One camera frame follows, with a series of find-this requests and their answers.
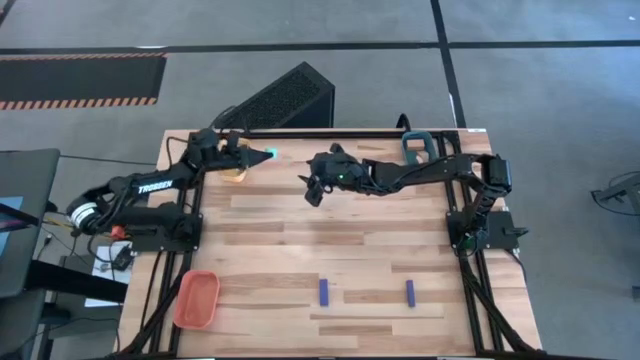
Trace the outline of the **dark grey monitor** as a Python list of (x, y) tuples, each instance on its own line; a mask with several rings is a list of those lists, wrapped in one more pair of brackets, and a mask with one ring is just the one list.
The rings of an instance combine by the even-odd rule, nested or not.
[(0, 151), (0, 204), (36, 218), (36, 224), (0, 233), (0, 299), (23, 291), (60, 157), (58, 149)]

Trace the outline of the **black perforated computer tower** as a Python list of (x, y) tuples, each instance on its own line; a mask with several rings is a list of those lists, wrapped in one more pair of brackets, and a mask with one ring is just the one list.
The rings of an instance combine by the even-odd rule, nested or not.
[(218, 115), (216, 129), (332, 128), (335, 85), (301, 62), (246, 101)]

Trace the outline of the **small black device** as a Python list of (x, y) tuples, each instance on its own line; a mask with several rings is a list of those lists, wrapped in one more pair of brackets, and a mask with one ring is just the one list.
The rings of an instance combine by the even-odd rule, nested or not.
[(111, 261), (111, 268), (117, 271), (125, 271), (133, 262), (131, 249), (125, 246), (119, 250), (116, 257)]

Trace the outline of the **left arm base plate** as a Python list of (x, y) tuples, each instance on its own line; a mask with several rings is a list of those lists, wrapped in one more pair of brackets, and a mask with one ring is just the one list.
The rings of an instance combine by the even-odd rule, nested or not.
[(197, 250), (200, 245), (203, 217), (187, 214), (171, 225), (129, 226), (134, 252), (187, 252)]

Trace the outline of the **teal plastic basket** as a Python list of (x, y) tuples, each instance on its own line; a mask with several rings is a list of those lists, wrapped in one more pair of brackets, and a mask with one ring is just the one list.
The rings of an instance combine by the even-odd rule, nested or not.
[(401, 138), (402, 153), (409, 165), (418, 165), (435, 160), (438, 153), (429, 132), (410, 131)]

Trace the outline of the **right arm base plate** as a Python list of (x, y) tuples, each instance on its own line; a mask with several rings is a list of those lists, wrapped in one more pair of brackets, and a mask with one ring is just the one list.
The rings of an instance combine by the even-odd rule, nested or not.
[(528, 228), (515, 227), (511, 213), (506, 211), (489, 212), (480, 230), (472, 229), (464, 220), (462, 212), (446, 215), (450, 243), (456, 250), (513, 250), (519, 247), (518, 239), (529, 232)]

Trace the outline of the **black hazard-striped floor mat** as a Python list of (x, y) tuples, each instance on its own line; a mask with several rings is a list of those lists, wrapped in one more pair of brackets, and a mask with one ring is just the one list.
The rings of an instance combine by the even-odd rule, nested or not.
[(0, 111), (154, 105), (165, 53), (0, 57)]

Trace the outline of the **white paper sheets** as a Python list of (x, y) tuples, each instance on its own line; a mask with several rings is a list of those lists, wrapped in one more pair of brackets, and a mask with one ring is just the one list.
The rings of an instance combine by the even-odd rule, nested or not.
[[(99, 257), (114, 261), (120, 251), (125, 248), (129, 250), (131, 243), (128, 241), (116, 242), (113, 245), (99, 246), (97, 248), (97, 254)], [(119, 283), (128, 285), (131, 279), (132, 263), (128, 265), (125, 270), (111, 269), (111, 265), (108, 262), (103, 262), (99, 259), (94, 260), (92, 275), (108, 280), (114, 280)]]

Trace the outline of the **orange plastic basket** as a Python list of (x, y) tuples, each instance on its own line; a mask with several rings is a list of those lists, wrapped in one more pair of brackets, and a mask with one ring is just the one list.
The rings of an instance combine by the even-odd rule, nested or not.
[(211, 271), (189, 270), (181, 281), (173, 323), (181, 329), (204, 330), (213, 322), (220, 281)]

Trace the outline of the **black aluminium table frame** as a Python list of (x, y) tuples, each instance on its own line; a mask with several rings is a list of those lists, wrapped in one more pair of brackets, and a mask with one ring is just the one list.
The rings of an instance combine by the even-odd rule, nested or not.
[[(333, 143), (352, 156), (402, 160), (399, 130), (282, 130), (253, 133), (277, 148), (241, 183), (208, 174), (182, 196), (204, 218), (188, 255), (142, 254), (134, 262), (119, 335), (131, 349), (181, 268), (215, 273), (217, 309), (204, 330), (165, 317), (145, 346), (151, 358), (465, 356), (508, 349), (481, 304), (464, 288), (445, 216), (471, 200), (458, 184), (409, 187), (387, 197), (337, 191), (320, 207), (299, 175)], [(319, 280), (329, 306), (319, 304)], [(416, 306), (406, 299), (412, 280)]]

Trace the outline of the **yellow plastic basket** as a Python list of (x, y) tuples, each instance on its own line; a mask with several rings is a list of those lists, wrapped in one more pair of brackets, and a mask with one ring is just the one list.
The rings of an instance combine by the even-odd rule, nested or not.
[[(223, 145), (227, 144), (227, 140), (221, 140), (221, 145), (218, 146), (219, 149), (222, 148)], [(250, 145), (250, 141), (246, 138), (239, 138), (238, 140), (238, 144), (240, 146), (249, 146)], [(219, 171), (219, 177), (225, 181), (225, 182), (230, 182), (230, 183), (241, 183), (247, 175), (248, 169), (228, 169), (228, 170), (222, 170)]]

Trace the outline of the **black desk base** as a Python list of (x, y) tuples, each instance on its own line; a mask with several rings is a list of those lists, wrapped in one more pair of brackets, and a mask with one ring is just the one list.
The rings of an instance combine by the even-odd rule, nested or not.
[(48, 291), (121, 303), (127, 285), (39, 260), (0, 267), (0, 360), (27, 360), (41, 325), (67, 325), (71, 315), (45, 306)]

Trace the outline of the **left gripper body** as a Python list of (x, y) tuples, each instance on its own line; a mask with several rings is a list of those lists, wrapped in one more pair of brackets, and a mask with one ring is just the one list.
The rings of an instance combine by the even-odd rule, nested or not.
[(249, 167), (248, 146), (240, 143), (240, 134), (223, 137), (211, 128), (191, 133), (185, 150), (185, 163), (196, 170), (229, 170)]

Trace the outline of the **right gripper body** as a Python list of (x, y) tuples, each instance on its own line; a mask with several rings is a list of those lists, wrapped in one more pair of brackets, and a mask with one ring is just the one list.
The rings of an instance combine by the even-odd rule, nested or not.
[(334, 187), (363, 192), (366, 186), (373, 185), (368, 168), (349, 155), (339, 143), (333, 143), (328, 152), (316, 153), (307, 164), (310, 168), (307, 177), (314, 175), (325, 193), (331, 193)]

